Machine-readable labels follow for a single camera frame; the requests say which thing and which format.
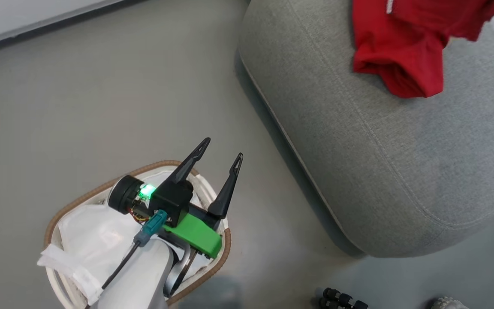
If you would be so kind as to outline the red and white shirt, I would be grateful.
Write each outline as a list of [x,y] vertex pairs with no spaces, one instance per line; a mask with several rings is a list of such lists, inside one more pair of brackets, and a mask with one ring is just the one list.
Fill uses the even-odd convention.
[[494,28],[494,0],[352,0],[353,69],[380,76],[400,98],[443,91],[443,49]]

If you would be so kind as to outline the grey partition bottom rail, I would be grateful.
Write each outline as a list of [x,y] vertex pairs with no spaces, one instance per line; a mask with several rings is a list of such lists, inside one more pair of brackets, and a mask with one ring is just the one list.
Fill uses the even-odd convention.
[[125,1],[0,0],[0,41]]

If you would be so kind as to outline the white fabric basket liner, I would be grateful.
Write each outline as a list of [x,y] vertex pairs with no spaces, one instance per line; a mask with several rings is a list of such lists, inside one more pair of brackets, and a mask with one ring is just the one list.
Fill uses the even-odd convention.
[[39,266],[79,283],[90,307],[100,301],[102,284],[127,254],[141,227],[131,216],[110,209],[107,198],[105,210],[89,209],[63,220],[63,236],[71,240],[69,253],[50,245],[38,261]]

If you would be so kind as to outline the white knobbly object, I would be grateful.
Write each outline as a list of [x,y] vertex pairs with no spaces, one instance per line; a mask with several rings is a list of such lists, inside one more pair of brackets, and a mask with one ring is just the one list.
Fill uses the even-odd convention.
[[469,309],[465,304],[451,297],[440,297],[432,305],[431,309]]

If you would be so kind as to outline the grey fabric sofa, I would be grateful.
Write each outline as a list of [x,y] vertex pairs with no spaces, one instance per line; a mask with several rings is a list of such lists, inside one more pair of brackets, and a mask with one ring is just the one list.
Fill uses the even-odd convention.
[[354,73],[351,0],[251,0],[238,51],[349,242],[375,258],[449,248],[494,220],[494,30],[445,47],[445,87],[401,99]]

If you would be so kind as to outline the black ribbed object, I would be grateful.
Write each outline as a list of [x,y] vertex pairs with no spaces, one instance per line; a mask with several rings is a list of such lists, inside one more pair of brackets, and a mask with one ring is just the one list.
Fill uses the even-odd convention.
[[337,289],[325,288],[317,301],[319,309],[369,309],[369,305],[353,299]]

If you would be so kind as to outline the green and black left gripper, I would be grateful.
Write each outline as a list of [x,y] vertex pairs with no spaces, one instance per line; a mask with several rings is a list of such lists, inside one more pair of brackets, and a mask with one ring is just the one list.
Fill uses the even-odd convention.
[[[134,238],[134,244],[143,247],[153,235],[162,230],[185,241],[210,258],[217,257],[222,248],[221,237],[212,227],[190,213],[193,186],[187,180],[187,176],[196,162],[203,157],[210,142],[210,137],[204,138],[158,186],[126,175],[111,189],[108,194],[108,206],[119,213],[130,214],[137,222],[143,223]],[[208,207],[208,213],[212,217],[227,217],[243,158],[243,153],[237,155],[225,184]]]

